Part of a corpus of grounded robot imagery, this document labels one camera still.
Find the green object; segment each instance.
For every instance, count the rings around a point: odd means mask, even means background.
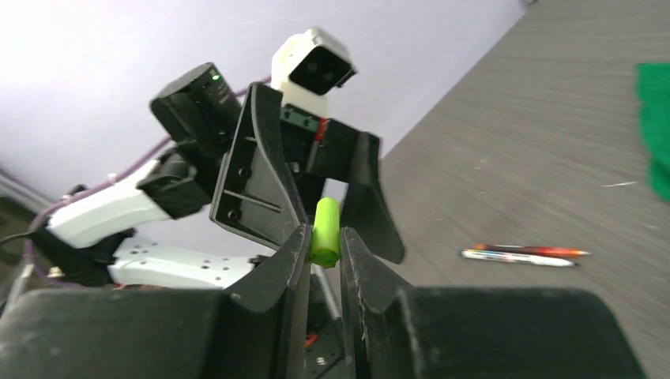
[[[330,197],[316,204],[310,260],[323,268],[333,268],[340,260],[340,204]]]
[[[649,185],[670,201],[670,63],[638,65],[642,140],[649,150]]]

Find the gray carpet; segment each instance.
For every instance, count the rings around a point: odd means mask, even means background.
[[[385,158],[408,246],[396,270],[414,284],[593,291],[649,376],[670,377],[670,205],[646,186],[634,98],[634,66],[670,61],[668,15],[668,0],[532,6]],[[576,269],[457,256],[475,242],[594,256]]]

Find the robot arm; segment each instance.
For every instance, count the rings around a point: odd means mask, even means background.
[[[82,249],[137,225],[170,219],[137,187],[159,164],[151,160],[121,182],[59,209],[51,215],[47,230],[73,248]]]
[[[282,45],[272,60],[272,88],[252,84],[244,106],[212,63],[192,69],[150,102],[175,146],[110,188],[59,209],[33,241],[69,278],[88,286],[226,287],[254,266],[243,258],[224,264],[219,256],[147,245],[129,231],[193,215],[213,202],[215,223],[276,250],[287,235],[274,226],[292,231],[298,208],[306,212],[300,220],[313,216],[325,180],[333,178],[350,184],[343,221],[380,256],[401,261],[404,247],[378,184],[378,138],[328,118],[327,92],[355,73],[346,46],[320,28]],[[285,223],[267,196],[277,199],[292,186],[298,193],[284,210],[294,216]]]

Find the black plastic part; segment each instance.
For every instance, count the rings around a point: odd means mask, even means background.
[[[293,83],[317,95],[325,95],[353,75],[351,63],[327,47],[317,46],[288,75]]]
[[[307,172],[348,182],[359,136],[360,131],[351,126],[332,118],[325,120],[321,143],[307,166]]]
[[[263,262],[267,261],[269,259],[268,256],[266,255],[257,255],[256,257],[253,257],[249,259],[249,263],[254,265],[254,268],[257,268],[260,266]]]
[[[159,161],[154,172],[142,179],[137,188],[173,220],[198,213],[211,202],[211,196],[197,181],[196,168],[186,162],[178,150],[167,150]]]
[[[586,291],[419,288],[400,299],[418,378],[646,377],[610,309]]]
[[[405,246],[379,183],[379,138],[328,120],[314,152],[310,120],[315,117],[282,108],[281,99],[281,92],[250,85],[209,218],[277,249],[288,231],[312,219],[326,178],[343,180],[349,189],[342,224],[356,228],[375,254],[402,262]]]
[[[224,291],[33,291],[0,319],[0,377],[297,378],[311,229]]]
[[[179,153],[195,167],[195,181],[211,199],[240,114],[230,86],[209,62],[168,84],[149,106]]]
[[[32,292],[0,319],[0,376],[303,377],[310,242],[311,227],[299,225],[270,259],[223,291]],[[414,288],[353,229],[342,229],[341,246],[347,373],[339,378],[645,377],[594,295]]]
[[[341,322],[341,319],[329,320],[313,331],[318,337],[305,348],[305,379],[324,377],[344,359]]]
[[[70,191],[67,192],[69,196],[73,196],[76,193],[80,193],[81,191],[86,191],[88,189],[87,186],[83,184],[77,184],[75,187],[73,187]]]
[[[356,229],[376,256],[399,264],[405,259],[405,244],[379,182],[379,148],[379,137],[360,134],[349,171],[341,225]]]
[[[350,377],[646,377],[610,309],[586,291],[414,288],[353,229],[341,245]]]
[[[308,221],[284,154],[281,97],[261,83],[249,86],[209,214],[223,229],[273,249]]]
[[[412,286],[373,256],[353,229],[340,234],[340,283],[347,374],[356,379],[411,378],[409,339],[396,299]]]
[[[32,232],[30,239],[37,249],[55,266],[60,268],[69,282],[87,287],[100,287],[112,283],[108,265],[114,264],[114,252],[124,239],[134,231],[122,231],[100,240],[95,245],[75,249],[54,236],[45,220]]]

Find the screw hole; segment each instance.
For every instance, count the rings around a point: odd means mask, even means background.
[[[231,221],[237,221],[239,220],[239,213],[236,211],[228,211],[228,218]]]

